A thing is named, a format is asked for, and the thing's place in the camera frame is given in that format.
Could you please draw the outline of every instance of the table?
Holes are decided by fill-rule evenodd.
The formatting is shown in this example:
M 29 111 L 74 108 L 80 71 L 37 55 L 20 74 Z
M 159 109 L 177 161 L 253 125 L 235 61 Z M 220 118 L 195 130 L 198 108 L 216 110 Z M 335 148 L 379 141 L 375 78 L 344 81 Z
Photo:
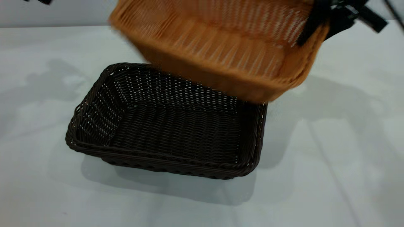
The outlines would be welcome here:
M 257 169 L 223 181 L 114 167 L 70 150 L 104 68 L 143 62 L 107 26 L 0 29 L 0 223 L 404 226 L 404 39 L 358 23 L 269 105 Z

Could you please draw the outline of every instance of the wicker basket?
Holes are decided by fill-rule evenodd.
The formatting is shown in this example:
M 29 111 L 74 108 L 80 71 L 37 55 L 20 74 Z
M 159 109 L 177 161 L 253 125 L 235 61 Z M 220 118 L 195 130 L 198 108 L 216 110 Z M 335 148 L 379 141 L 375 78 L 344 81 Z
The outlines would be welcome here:
M 162 70 L 254 103 L 307 77 L 329 26 L 296 44 L 313 0 L 119 0 L 110 21 Z
M 266 112 L 266 103 L 120 63 L 78 105 L 66 143 L 112 165 L 230 179 L 257 166 Z

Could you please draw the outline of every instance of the background wall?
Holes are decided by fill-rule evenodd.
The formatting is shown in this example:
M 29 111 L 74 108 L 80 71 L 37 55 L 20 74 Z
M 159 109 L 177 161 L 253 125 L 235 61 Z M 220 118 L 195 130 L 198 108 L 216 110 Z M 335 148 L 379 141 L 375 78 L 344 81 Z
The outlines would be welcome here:
M 391 1 L 404 15 L 404 1 Z M 54 0 L 49 7 L 37 0 L 0 0 L 0 27 L 106 25 L 116 2 L 117 0 Z M 370 0 L 368 5 L 391 19 L 382 0 Z

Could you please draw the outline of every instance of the rectangular basket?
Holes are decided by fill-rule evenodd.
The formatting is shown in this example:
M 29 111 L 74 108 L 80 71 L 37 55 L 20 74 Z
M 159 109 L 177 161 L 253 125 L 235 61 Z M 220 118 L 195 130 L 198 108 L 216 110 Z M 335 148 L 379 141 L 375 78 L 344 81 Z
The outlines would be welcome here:
M 78 107 L 67 145 L 117 166 L 231 179 L 259 162 L 267 104 L 251 104 L 148 64 L 104 70 Z
M 297 45 L 314 0 L 119 0 L 111 25 L 146 60 L 187 80 L 262 103 L 300 85 L 326 38 Z

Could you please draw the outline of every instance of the white tablecloth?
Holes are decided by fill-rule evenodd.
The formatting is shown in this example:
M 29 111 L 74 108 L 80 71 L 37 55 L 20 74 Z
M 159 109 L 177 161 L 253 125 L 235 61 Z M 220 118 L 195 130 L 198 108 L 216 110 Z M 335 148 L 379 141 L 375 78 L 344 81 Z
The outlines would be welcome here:
M 70 150 L 76 105 L 109 64 L 142 62 L 109 27 L 0 29 L 0 225 L 402 227 L 404 38 L 358 23 L 269 105 L 257 169 L 213 180 Z

